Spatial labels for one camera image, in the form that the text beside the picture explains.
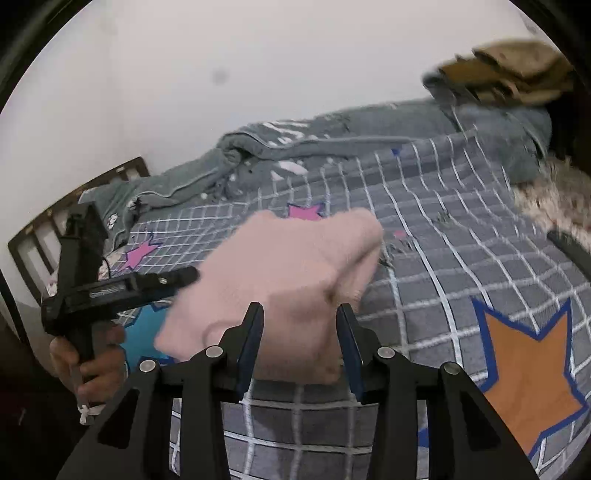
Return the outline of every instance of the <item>hand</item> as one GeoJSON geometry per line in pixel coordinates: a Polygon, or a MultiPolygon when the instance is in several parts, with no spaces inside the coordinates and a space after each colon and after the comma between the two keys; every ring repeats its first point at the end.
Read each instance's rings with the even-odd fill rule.
{"type": "MultiPolygon", "coordinates": [[[[108,401],[125,380],[125,354],[117,345],[125,341],[125,329],[115,325],[106,334],[107,350],[95,359],[81,364],[82,377],[95,377],[78,386],[76,394],[91,403],[108,401]]],[[[64,337],[55,337],[49,346],[51,363],[61,380],[70,390],[74,391],[70,367],[78,364],[79,356],[74,346],[64,337]]]]}

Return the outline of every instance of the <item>plaid bedsheet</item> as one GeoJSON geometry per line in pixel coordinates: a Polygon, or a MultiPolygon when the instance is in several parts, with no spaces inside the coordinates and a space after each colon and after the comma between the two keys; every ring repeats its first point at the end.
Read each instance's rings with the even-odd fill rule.
{"type": "MultiPolygon", "coordinates": [[[[137,268],[159,272],[203,261],[257,210],[286,216],[288,203],[324,202],[328,216],[365,207],[384,227],[383,252],[393,269],[379,267],[358,318],[384,345],[425,365],[455,361],[482,382],[488,373],[471,297],[537,332],[570,297],[570,371],[589,399],[590,284],[517,212],[502,167],[488,155],[478,131],[466,130],[359,158],[303,159],[304,174],[273,175],[241,198],[207,199],[136,224],[128,249],[160,243],[137,268]]],[[[419,410],[425,424],[424,406],[419,410]]],[[[170,432],[177,473],[180,418],[177,400],[170,432]]],[[[359,405],[344,378],[333,386],[253,381],[240,405],[224,405],[223,418],[235,478],[365,478],[376,407],[359,405]]],[[[588,423],[584,414],[543,439],[532,458],[541,478],[553,480],[568,467],[589,437],[588,423]]],[[[427,474],[428,449],[420,447],[417,478],[427,474]]]]}

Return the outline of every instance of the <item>white wall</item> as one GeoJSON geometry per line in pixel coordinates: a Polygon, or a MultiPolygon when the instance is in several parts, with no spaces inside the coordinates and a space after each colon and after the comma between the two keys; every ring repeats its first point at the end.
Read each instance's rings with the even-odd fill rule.
{"type": "Polygon", "coordinates": [[[152,171],[245,123],[426,95],[429,68],[529,37],[509,0],[112,0],[131,145],[152,171]]]}
{"type": "Polygon", "coordinates": [[[425,96],[435,64],[528,36],[509,0],[93,0],[0,115],[0,268],[34,305],[8,240],[136,155],[159,173],[248,122],[425,96]]]}
{"type": "Polygon", "coordinates": [[[29,305],[8,241],[66,193],[132,158],[113,95],[107,6],[94,0],[49,42],[0,115],[0,268],[29,305]]]}

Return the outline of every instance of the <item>wooden headboard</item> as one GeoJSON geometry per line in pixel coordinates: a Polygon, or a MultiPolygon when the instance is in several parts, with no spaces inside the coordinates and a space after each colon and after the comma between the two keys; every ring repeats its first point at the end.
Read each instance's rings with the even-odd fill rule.
{"type": "Polygon", "coordinates": [[[8,242],[8,250],[17,269],[39,305],[45,295],[45,285],[59,264],[60,236],[66,228],[69,207],[78,203],[85,190],[111,183],[116,179],[127,181],[149,176],[142,157],[123,163],[55,202],[8,242]]]}

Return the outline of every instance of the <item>pink knitted fabric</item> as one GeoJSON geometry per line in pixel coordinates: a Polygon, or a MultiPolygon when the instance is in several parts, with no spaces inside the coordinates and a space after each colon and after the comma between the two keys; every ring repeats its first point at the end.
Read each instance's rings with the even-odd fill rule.
{"type": "Polygon", "coordinates": [[[252,301],[265,312],[255,378],[328,384],[340,375],[335,313],[353,308],[376,269],[382,227],[354,209],[310,222],[252,215],[176,297],[154,346],[182,361],[216,345],[252,301]]]}

